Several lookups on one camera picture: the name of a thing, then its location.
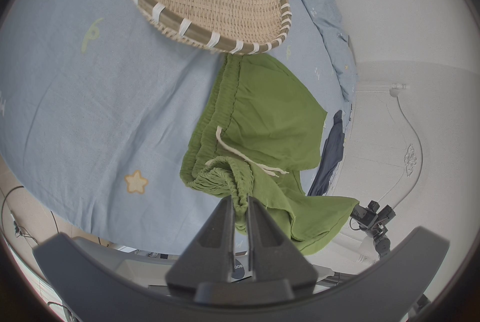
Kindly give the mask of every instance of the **white drawstring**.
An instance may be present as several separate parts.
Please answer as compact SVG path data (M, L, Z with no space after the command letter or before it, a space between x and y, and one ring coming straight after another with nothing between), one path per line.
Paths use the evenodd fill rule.
M241 157L243 160L247 161L247 162L250 162L250 163L255 163L258 167L260 167L263 172L265 174L268 174L270 176L276 176L278 177L277 174L275 174L273 171L277 171L279 172L280 174L288 174L287 171L283 171L282 169L278 168L278 167L269 167L269 166L266 166L264 164L261 164L261 163L257 163L257 162L254 162L253 160L251 160L249 157L247 157L246 155L242 154L240 151L238 151L236 148L233 148L233 147L230 147L228 144L226 144L222 138L220 137L220 134L222 133L222 127L218 126L216 128L216 133L215 133L215 137L217 139L217 141L220 143L220 145L222 145L222 147L227 150L227 151L230 151L231 153L235 154L235 155L238 155L239 157ZM214 160L213 159L210 159L207 163L205 163L205 165L207 166L210 166L210 164L212 164Z

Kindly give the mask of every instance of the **beige floor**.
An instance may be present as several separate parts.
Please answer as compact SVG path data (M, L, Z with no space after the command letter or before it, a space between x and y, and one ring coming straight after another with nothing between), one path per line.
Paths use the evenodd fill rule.
M3 202L5 195L16 186L21 186L21 184L17 181L14 174L9 170L8 166L0 156L1 202ZM2 214L3 227L8 242L20 258L35 273L43 278L43 274L32 254L32 247L36 244L30 238L24 238L21 236L18 238L15 237L14 223L10 212L13 212L17 224L27 229L30 235L32 235L39 243L57 233L52 214L50 210L41 205L40 202L24 188L17 189L9 195ZM91 241L99 242L95 235L83 232L81 229L72 226L59 216L55 215L55 219L60 232L65 233L70 237L81 236ZM106 246L109 243L104 239L100 239L100 241L103 246Z

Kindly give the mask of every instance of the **bed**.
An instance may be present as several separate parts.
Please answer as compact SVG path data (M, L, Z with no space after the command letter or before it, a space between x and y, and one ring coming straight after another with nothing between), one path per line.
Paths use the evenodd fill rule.
M334 0L289 3L269 53L328 112L322 150L333 115L349 123L355 63ZM131 0L15 0L0 59L0 153L17 179L88 233L180 254L218 203L179 171L223 55L165 38ZM315 174L301 173L305 192Z

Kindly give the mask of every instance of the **dark blue cloth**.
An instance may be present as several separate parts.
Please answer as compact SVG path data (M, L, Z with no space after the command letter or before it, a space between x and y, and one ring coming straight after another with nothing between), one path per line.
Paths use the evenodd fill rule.
M345 134L342 126L342 110L339 110L333 116L333 127L323 146L320 167L308 192L310 197L323 195L327 192L330 177L337 164L343 159Z

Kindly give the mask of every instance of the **yellow star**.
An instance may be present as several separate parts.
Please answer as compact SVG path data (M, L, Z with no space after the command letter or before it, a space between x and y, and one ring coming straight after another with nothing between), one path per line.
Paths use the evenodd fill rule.
M142 177L140 170L137 170L133 175L125 175L125 182L127 182L127 191L130 194L145 193L145 186L148 184L148 179Z

